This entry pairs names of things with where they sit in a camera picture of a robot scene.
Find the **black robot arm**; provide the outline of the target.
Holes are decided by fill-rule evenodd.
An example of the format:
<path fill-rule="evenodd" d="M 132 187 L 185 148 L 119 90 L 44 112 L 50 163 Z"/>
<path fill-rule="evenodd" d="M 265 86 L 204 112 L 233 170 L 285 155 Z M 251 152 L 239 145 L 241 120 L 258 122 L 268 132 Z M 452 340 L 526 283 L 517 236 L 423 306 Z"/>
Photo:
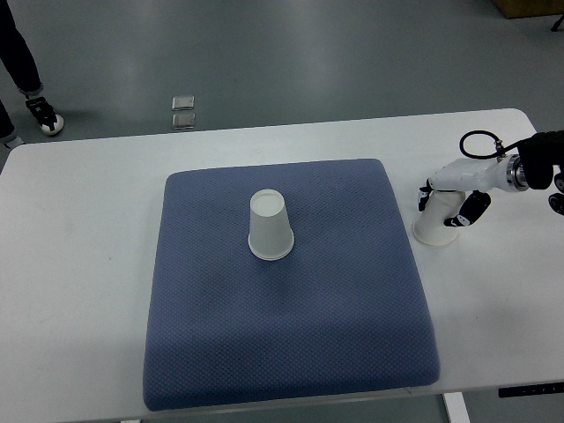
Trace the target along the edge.
<path fill-rule="evenodd" d="M 563 214 L 563 131 L 539 132 L 516 143 L 524 177 L 530 189 L 558 190 L 549 196 L 554 212 Z"/>

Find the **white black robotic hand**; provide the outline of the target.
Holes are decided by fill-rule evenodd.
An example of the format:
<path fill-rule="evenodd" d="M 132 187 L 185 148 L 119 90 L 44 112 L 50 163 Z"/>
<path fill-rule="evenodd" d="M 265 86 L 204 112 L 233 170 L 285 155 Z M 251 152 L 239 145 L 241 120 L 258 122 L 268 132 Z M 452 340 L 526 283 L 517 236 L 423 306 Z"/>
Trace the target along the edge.
<path fill-rule="evenodd" d="M 426 184 L 419 189 L 418 208 L 423 212 L 434 194 L 460 192 L 465 196 L 470 192 L 457 212 L 442 218 L 446 227 L 462 227 L 474 224 L 491 204 L 488 192 L 500 189 L 517 192 L 528 189 L 527 184 L 518 181 L 517 172 L 521 160 L 517 155 L 505 159 L 457 159 L 431 175 Z"/>

